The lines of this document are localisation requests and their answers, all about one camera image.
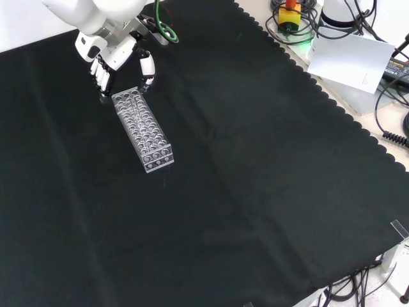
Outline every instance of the robotic hand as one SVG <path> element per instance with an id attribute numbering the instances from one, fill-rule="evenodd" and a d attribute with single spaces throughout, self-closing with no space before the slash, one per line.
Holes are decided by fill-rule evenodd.
<path id="1" fill-rule="evenodd" d="M 148 3 L 155 2 L 155 18 L 141 15 Z M 42 0 L 57 17 L 80 31 L 75 46 L 83 59 L 93 62 L 90 74 L 100 90 L 101 100 L 111 96 L 115 72 L 133 55 L 141 61 L 147 91 L 155 77 L 155 63 L 149 51 L 141 48 L 150 34 L 160 44 L 177 43 L 176 33 L 159 20 L 159 0 Z"/>

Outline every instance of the black cloth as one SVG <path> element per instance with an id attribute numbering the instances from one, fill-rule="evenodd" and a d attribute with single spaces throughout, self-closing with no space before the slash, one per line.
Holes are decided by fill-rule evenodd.
<path id="1" fill-rule="evenodd" d="M 145 98 L 175 163 L 150 174 L 77 32 L 0 54 L 1 306 L 293 306 L 409 228 L 404 167 L 248 15 L 167 8 Z"/>

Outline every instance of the robot finger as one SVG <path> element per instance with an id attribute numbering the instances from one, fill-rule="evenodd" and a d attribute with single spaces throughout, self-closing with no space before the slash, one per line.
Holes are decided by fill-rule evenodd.
<path id="1" fill-rule="evenodd" d="M 92 65 L 91 65 L 91 71 L 89 72 L 91 75 L 96 74 L 96 69 L 97 69 L 98 65 L 99 65 L 98 58 L 95 58 L 94 62 L 92 62 Z"/>
<path id="2" fill-rule="evenodd" d="M 111 77 L 110 73 L 105 72 L 104 76 L 102 77 L 102 81 L 101 81 L 101 91 L 102 92 L 105 92 L 107 90 L 110 77 Z"/>

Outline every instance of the cable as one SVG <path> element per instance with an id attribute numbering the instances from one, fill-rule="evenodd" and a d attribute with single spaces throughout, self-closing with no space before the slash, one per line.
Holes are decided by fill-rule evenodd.
<path id="1" fill-rule="evenodd" d="M 366 294 L 365 296 L 362 294 L 362 299 L 361 299 L 361 301 L 359 302 L 359 303 L 361 303 L 361 306 L 362 306 L 362 307 L 365 307 L 365 305 L 362 305 L 362 302 L 363 302 L 363 300 L 365 299 L 365 297 L 368 297 L 368 296 L 370 296 L 371 294 L 373 294 L 373 293 L 375 293 L 376 291 L 378 291 L 379 289 L 381 289 L 381 288 L 388 282 L 388 280 L 390 280 L 390 277 L 392 276 L 392 274 L 394 273 L 394 271 L 395 271 L 395 269 L 396 269 L 396 265 L 397 265 L 397 263 L 395 264 L 394 268 L 393 268 L 392 271 L 390 272 L 388 278 L 387 278 L 378 288 L 376 288 L 375 290 L 373 290 L 373 291 L 371 291 L 370 293 Z"/>
<path id="2" fill-rule="evenodd" d="M 387 88 L 390 88 L 391 85 L 397 83 L 399 80 L 401 80 L 401 79 L 403 79 L 403 78 L 405 78 L 405 77 L 408 77 L 408 76 L 409 76 L 409 74 L 405 74 L 405 75 L 400 76 L 399 78 L 394 79 L 391 83 L 389 83 L 389 85 L 387 86 Z M 379 129 L 380 129 L 382 132 L 385 132 L 385 130 L 382 128 L 382 126 L 381 126 L 381 124 L 380 124 L 380 122 L 379 122 L 379 119 L 378 119 L 378 106 L 379 106 L 379 101 L 381 100 L 382 95 L 386 92 L 387 88 L 384 88 L 383 91 L 381 91 L 381 93 L 380 93 L 380 95 L 379 95 L 379 97 L 378 97 L 378 100 L 376 101 L 376 104 L 375 104 L 375 120 L 376 120 L 376 124 L 378 125 Z"/>
<path id="3" fill-rule="evenodd" d="M 269 33 L 275 40 L 277 40 L 278 42 L 283 43 L 283 44 L 285 44 L 285 45 L 298 45 L 298 44 L 307 43 L 307 42 L 310 42 L 311 40 L 313 40 L 314 35 L 311 35 L 309 38 L 307 38 L 307 39 L 305 39 L 305 40 L 299 40 L 299 41 L 297 41 L 297 42 L 285 42 L 284 40 L 282 40 L 281 38 L 279 38 L 275 33 L 273 33 L 273 32 L 270 30 L 270 28 L 268 27 L 268 23 L 269 23 L 270 20 L 272 20 L 272 19 L 274 20 L 275 24 L 277 25 L 277 29 L 281 29 L 282 31 L 284 31 L 284 32 L 285 32 L 286 34 L 288 34 L 288 35 L 304 36 L 304 35 L 308 35 L 308 34 L 310 34 L 310 33 L 312 32 L 312 30 L 310 29 L 310 30 L 309 30 L 308 32 L 306 32 L 306 33 L 301 33 L 302 31 L 304 31 L 304 30 L 306 30 L 308 27 L 310 27 L 309 24 L 306 25 L 306 27 L 304 27 L 304 28 L 302 28 L 302 29 L 299 29 L 299 30 L 297 30 L 297 31 L 290 31 L 290 30 L 288 30 L 288 29 L 282 27 L 282 26 L 278 23 L 277 19 L 275 18 L 275 17 L 277 16 L 277 14 L 278 14 L 280 8 L 285 8 L 287 11 L 297 12 L 298 14 L 301 15 L 301 19 L 303 19 L 303 20 L 308 20 L 308 19 L 307 19 L 307 16 L 306 16 L 305 14 L 303 14 L 302 12 L 299 12 L 299 11 L 293 9 L 293 8 L 287 8 L 285 4 L 278 4 L 278 5 L 274 6 L 275 3 L 277 3 L 277 0 L 273 0 L 272 3 L 271 3 L 272 8 L 273 8 L 273 15 L 272 15 L 269 19 L 267 19 L 266 24 L 265 24 L 268 33 Z M 315 19 L 317 18 L 317 16 L 318 16 L 317 10 L 315 10 L 314 8 L 310 8 L 309 6 L 307 6 L 307 5 L 304 4 L 304 3 L 300 3 L 300 5 L 301 5 L 302 10 L 303 10 L 303 9 L 305 9 L 305 10 L 310 10 L 310 9 L 311 9 L 313 12 L 315 12 L 315 14 L 316 14 L 316 15 L 315 15 Z"/>
<path id="4" fill-rule="evenodd" d="M 373 1 L 373 11 L 375 12 L 375 15 L 373 16 L 373 20 L 372 20 L 372 24 L 371 27 L 373 28 L 373 25 L 375 24 L 375 20 L 376 20 L 376 14 L 378 13 L 378 1 L 374 0 Z"/>
<path id="5" fill-rule="evenodd" d="M 360 9 L 360 7 L 359 7 L 358 1 L 357 1 L 357 0 L 354 0 L 354 1 L 355 1 L 355 6 L 356 6 L 357 9 L 358 9 L 358 12 L 359 12 L 359 15 L 360 15 L 360 18 L 361 18 L 361 20 L 362 20 L 362 23 L 363 23 L 363 25 L 364 25 L 365 30 L 368 31 L 376 40 L 379 40 L 379 41 L 381 41 L 381 42 L 387 43 L 385 40 L 383 40 L 382 38 L 380 38 L 380 37 L 375 33 L 374 29 L 366 22 L 366 19 L 365 19 L 365 18 L 368 17 L 368 16 L 370 16 L 371 13 L 369 13 L 368 15 L 365 16 L 365 15 L 362 13 L 362 11 L 361 11 L 361 9 Z M 377 7 L 377 0 L 374 0 L 374 11 L 376 10 L 376 7 Z M 398 52 L 398 53 L 402 54 L 406 59 L 409 59 L 409 56 L 407 56 L 405 53 L 403 53 L 402 51 L 400 51 L 398 48 L 395 48 L 395 52 Z"/>
<path id="6" fill-rule="evenodd" d="M 405 102 L 404 105 L 409 106 L 409 101 L 405 98 L 405 96 L 402 94 L 401 90 L 399 89 L 399 86 L 396 87 L 396 93 L 403 99 Z"/>
<path id="7" fill-rule="evenodd" d="M 368 279 L 369 279 L 369 269 L 366 271 L 365 287 L 364 287 L 364 291 L 362 293 L 362 299 L 360 300 L 361 307 L 365 307 L 366 287 L 368 286 Z"/>
<path id="8" fill-rule="evenodd" d="M 389 98 L 394 99 L 396 101 L 398 101 L 402 106 L 408 107 L 409 104 L 407 104 L 405 101 L 399 100 L 394 94 L 392 94 L 388 88 L 386 88 L 383 84 L 379 84 L 384 90 L 386 90 L 386 92 L 390 95 Z"/>
<path id="9" fill-rule="evenodd" d="M 171 43 L 178 43 L 178 35 L 167 25 L 160 21 L 159 19 L 159 4 L 160 0 L 155 0 L 155 24 L 159 33 Z"/>
<path id="10" fill-rule="evenodd" d="M 358 20 L 355 18 L 355 15 L 353 14 L 353 11 L 352 11 L 352 8 L 351 8 L 350 4 L 347 2 L 347 0 L 344 0 L 344 2 L 345 2 L 345 4 L 347 5 L 349 11 L 351 12 L 351 15 L 352 15 L 352 18 L 353 18 L 353 22 L 355 23 L 357 29 L 359 30 L 359 33 L 360 33 L 361 35 L 363 35 L 364 32 L 362 32 L 362 25 L 360 25 L 360 24 L 358 23 Z"/>
<path id="11" fill-rule="evenodd" d="M 322 36 L 323 38 L 326 38 L 326 39 L 329 39 L 329 40 L 338 40 L 338 39 L 347 37 L 348 35 L 353 34 L 354 32 L 356 32 L 356 30 L 361 32 L 362 31 L 361 30 L 362 26 L 360 26 L 359 21 L 354 16 L 353 11 L 352 11 L 351 7 L 349 6 L 348 2 L 346 0 L 344 0 L 344 1 L 348 5 L 348 7 L 350 9 L 350 12 L 351 12 L 351 15 L 352 15 L 352 18 L 354 19 L 354 22 L 355 22 L 355 27 L 348 28 L 348 29 L 345 29 L 345 30 L 337 29 L 338 31 L 345 32 L 346 33 L 345 35 L 341 35 L 341 36 L 337 36 L 337 37 L 330 37 L 330 36 L 324 35 L 324 34 L 322 34 L 320 32 L 320 27 L 330 28 L 330 29 L 333 29 L 333 28 L 330 27 L 330 26 L 324 26 L 323 24 L 321 24 L 321 21 L 319 21 L 319 22 L 316 21 L 316 19 L 318 18 L 318 12 L 314 8 L 314 6 L 316 5 L 316 0 L 304 0 L 304 2 L 302 2 L 302 3 L 298 2 L 298 4 L 301 6 L 301 12 L 297 11 L 297 10 L 295 10 L 293 8 L 287 8 L 286 5 L 284 3 L 282 3 L 282 1 L 280 1 L 280 0 L 272 0 L 271 1 L 271 7 L 273 9 L 273 15 L 269 19 L 267 19 L 267 21 L 265 23 L 266 29 L 267 29 L 268 33 L 274 39 L 276 39 L 278 42 L 283 43 L 285 45 L 298 45 L 298 44 L 301 44 L 301 43 L 310 42 L 314 38 L 314 35 L 311 34 L 313 31 L 317 34 L 317 36 Z M 276 16 L 279 13 L 280 8 L 284 8 L 285 10 L 292 11 L 292 12 L 297 12 L 298 14 L 301 15 L 302 20 L 308 21 L 308 25 L 306 25 L 304 28 L 296 30 L 296 31 L 291 31 L 291 30 L 288 30 L 288 29 L 282 27 L 278 23 L 278 21 L 276 19 Z M 299 41 L 296 41 L 296 42 L 286 42 L 282 38 L 280 38 L 276 33 L 272 32 L 270 30 L 270 28 L 268 27 L 268 23 L 272 19 L 274 20 L 275 24 L 277 25 L 277 29 L 280 29 L 281 31 L 283 31 L 284 35 L 287 35 L 287 36 L 289 36 L 289 35 L 293 35 L 293 36 L 310 35 L 310 36 L 308 38 L 306 38 L 305 40 L 299 40 Z"/>

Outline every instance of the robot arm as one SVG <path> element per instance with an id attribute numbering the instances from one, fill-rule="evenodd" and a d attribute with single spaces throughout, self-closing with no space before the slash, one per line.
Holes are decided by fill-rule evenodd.
<path id="1" fill-rule="evenodd" d="M 165 31 L 157 31 L 152 18 L 140 15 L 146 4 L 156 0 L 41 1 L 62 21 L 79 29 L 75 46 L 83 59 L 93 62 L 90 74 L 102 96 L 111 95 L 115 71 L 133 54 L 136 54 L 141 62 L 141 91 L 152 85 L 155 64 L 152 55 L 141 49 L 140 43 L 148 34 L 162 45 L 173 42 L 170 40 L 173 35 L 169 27 L 159 21 L 159 24 L 165 26 Z"/>

